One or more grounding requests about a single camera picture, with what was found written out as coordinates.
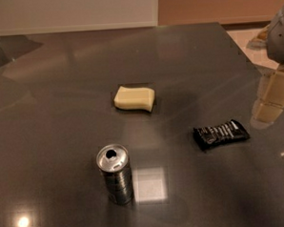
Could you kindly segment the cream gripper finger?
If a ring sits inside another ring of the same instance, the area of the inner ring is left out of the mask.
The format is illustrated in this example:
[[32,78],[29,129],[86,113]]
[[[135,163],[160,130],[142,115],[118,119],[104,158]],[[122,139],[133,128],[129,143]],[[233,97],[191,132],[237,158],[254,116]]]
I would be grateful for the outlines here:
[[251,125],[255,129],[268,128],[284,111],[284,67],[264,70],[259,80],[252,109]]

